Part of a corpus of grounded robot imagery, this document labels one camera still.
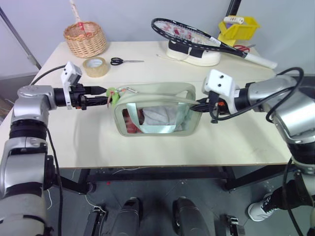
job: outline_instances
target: sneaker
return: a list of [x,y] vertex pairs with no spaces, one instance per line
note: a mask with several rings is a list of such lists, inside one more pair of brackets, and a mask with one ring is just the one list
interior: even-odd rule
[[253,221],[263,221],[271,216],[274,211],[279,210],[270,203],[271,193],[264,196],[264,199],[258,203],[253,203],[248,207],[248,215]]

